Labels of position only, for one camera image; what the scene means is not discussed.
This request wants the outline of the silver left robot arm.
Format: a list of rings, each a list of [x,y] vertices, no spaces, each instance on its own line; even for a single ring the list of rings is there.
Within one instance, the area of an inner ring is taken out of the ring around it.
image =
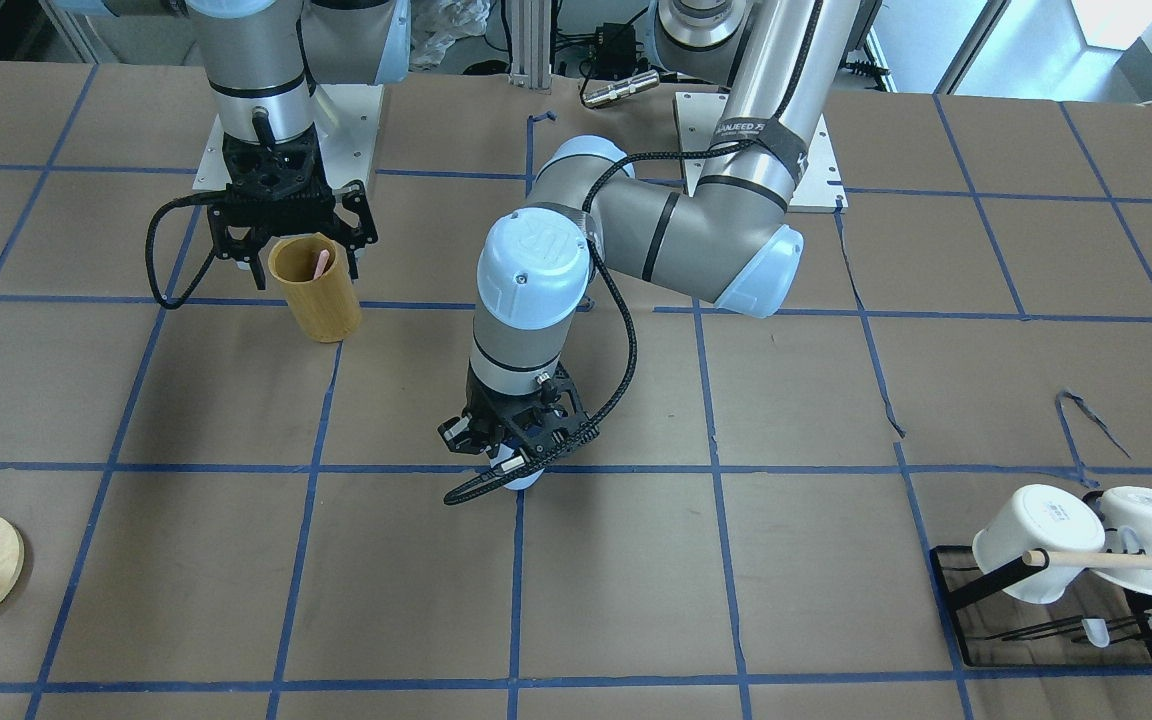
[[[695,190],[634,177],[644,152],[577,136],[539,170],[525,204],[498,219],[477,260],[467,406],[440,425],[456,454],[494,460],[497,484],[539,471],[593,439],[561,364],[594,275],[612,272],[735,311],[772,314],[803,253],[791,196],[855,1],[658,1],[652,40],[672,70],[727,88],[703,129]]]

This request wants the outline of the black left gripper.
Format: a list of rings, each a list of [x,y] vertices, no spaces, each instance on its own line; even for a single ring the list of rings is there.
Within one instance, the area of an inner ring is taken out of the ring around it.
[[[495,454],[507,446],[532,460],[570,439],[579,447],[598,437],[598,427],[581,429],[589,414],[564,366],[558,363],[547,374],[543,382],[530,376],[530,387],[521,395],[505,395],[468,369],[467,406],[438,427],[444,445],[456,454],[471,455]]]

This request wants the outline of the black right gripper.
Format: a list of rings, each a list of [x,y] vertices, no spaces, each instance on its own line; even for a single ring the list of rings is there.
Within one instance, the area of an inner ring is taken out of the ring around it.
[[[228,135],[221,158],[230,182],[207,202],[212,256],[244,263],[257,291],[268,288],[259,252],[270,238],[321,233],[342,245],[358,279],[362,251],[378,241],[361,179],[334,191],[326,182],[316,132],[264,146]]]

